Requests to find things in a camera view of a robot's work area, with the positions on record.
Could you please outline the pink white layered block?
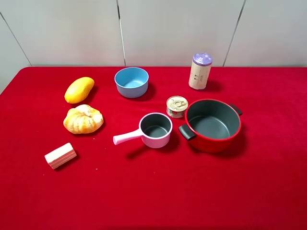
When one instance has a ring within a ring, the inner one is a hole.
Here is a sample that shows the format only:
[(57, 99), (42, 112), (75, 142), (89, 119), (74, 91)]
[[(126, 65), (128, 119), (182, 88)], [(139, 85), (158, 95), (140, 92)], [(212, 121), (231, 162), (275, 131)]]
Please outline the pink white layered block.
[(73, 149), (71, 143), (66, 143), (65, 145), (53, 150), (52, 152), (45, 155), (45, 160), (48, 165), (54, 170), (66, 162), (72, 160), (77, 154)]

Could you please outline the small tin can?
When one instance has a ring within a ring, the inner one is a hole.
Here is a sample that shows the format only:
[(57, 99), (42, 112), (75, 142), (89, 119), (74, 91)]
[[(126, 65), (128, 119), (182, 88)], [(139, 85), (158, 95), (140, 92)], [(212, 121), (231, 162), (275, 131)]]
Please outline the small tin can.
[(166, 112), (172, 118), (182, 118), (188, 105), (188, 101), (184, 97), (172, 96), (166, 102)]

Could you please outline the blue bowl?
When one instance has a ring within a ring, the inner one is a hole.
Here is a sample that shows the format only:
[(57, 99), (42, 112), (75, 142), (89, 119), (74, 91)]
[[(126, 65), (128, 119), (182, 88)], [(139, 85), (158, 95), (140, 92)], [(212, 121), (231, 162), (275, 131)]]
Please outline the blue bowl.
[(149, 84), (149, 74), (139, 67), (128, 67), (118, 71), (114, 77), (118, 92), (126, 98), (143, 96)]

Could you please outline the purple roll in paper sleeve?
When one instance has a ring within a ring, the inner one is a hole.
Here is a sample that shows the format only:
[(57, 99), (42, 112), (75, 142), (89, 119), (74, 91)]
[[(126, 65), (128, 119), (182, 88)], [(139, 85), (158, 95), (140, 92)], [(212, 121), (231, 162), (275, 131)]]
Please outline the purple roll in paper sleeve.
[(207, 85), (213, 59), (208, 53), (197, 53), (193, 56), (189, 86), (195, 90), (204, 90)]

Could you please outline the peeled orange tangerine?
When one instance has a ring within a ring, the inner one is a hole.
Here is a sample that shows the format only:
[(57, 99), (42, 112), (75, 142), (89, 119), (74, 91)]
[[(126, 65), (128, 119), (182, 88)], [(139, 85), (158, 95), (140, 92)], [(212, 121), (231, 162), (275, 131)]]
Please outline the peeled orange tangerine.
[(64, 118), (64, 127), (73, 134), (89, 134), (98, 130), (104, 123), (100, 111), (87, 104), (71, 108)]

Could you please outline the yellow mango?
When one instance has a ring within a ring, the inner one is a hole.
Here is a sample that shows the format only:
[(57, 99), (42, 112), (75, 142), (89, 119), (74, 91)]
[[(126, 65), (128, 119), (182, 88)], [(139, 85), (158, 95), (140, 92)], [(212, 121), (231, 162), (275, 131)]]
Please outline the yellow mango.
[(65, 92), (65, 101), (70, 104), (80, 103), (86, 99), (93, 86), (94, 80), (90, 77), (75, 80)]

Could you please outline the red velvet tablecloth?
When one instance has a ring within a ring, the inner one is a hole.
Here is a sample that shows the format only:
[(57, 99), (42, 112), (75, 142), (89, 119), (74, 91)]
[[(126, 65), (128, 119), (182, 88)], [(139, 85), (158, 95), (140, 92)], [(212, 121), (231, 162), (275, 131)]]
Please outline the red velvet tablecloth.
[[(207, 88), (187, 67), (147, 67), (149, 88), (129, 100), (117, 67), (27, 67), (0, 95), (0, 227), (3, 230), (304, 230), (307, 227), (306, 68), (213, 68)], [(77, 79), (94, 86), (67, 103)], [(169, 143), (114, 145), (173, 95), (236, 105), (242, 128), (219, 154), (189, 146), (173, 120)], [(63, 125), (87, 104), (104, 123), (73, 134)], [(52, 169), (45, 155), (71, 143), (77, 156)]]

